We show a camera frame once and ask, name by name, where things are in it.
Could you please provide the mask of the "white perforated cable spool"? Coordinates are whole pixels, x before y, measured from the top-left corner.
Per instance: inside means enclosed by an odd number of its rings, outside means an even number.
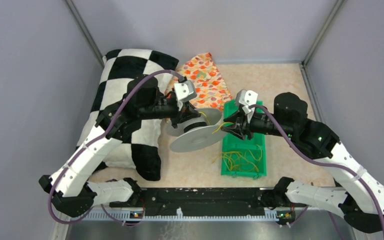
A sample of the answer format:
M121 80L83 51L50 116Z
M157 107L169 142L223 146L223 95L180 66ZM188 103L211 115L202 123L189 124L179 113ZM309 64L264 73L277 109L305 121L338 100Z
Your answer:
M179 123L177 128L168 120L165 132L174 141L169 148L172 152L186 153L209 147L223 140L226 132L219 129L218 122L222 119L222 112L217 108L203 107L197 109L199 117Z

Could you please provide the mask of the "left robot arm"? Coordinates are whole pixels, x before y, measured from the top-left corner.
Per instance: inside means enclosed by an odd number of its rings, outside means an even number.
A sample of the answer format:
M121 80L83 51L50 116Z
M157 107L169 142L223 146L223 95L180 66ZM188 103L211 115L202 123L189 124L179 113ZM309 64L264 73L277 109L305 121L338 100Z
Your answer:
M132 178L96 183L90 182L89 177L108 154L132 141L144 121L170 119L177 127L199 117L190 102L196 95L193 83L182 76L168 94L160 91L157 73L138 75L128 81L122 98L101 111L67 162L55 173L39 179L48 193L50 216L55 217L58 211L76 223L95 206L124 203L135 207L142 199L142 190Z

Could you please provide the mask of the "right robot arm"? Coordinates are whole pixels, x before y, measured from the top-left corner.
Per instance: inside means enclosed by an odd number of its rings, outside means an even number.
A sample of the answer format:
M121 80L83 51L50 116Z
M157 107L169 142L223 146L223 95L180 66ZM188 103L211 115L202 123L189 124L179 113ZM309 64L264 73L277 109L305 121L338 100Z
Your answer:
M257 93L241 90L237 110L222 127L241 140L254 134L283 137L308 163L324 168L340 185L327 189L282 177L273 189L279 206L289 203L317 207L343 218L351 227L367 233L384 233L384 185L349 153L339 136L326 124L309 119L308 104L292 92L274 99L274 112L257 104Z

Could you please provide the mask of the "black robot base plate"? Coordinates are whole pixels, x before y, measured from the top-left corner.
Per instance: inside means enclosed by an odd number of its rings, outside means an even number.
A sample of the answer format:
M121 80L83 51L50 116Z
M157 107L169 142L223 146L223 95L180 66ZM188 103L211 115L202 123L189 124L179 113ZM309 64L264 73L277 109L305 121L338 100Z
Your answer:
M181 210L185 217L263 216L269 210L297 207L284 196L275 196L272 188L145 188L135 203L111 202L111 208L138 208L145 216L174 216Z

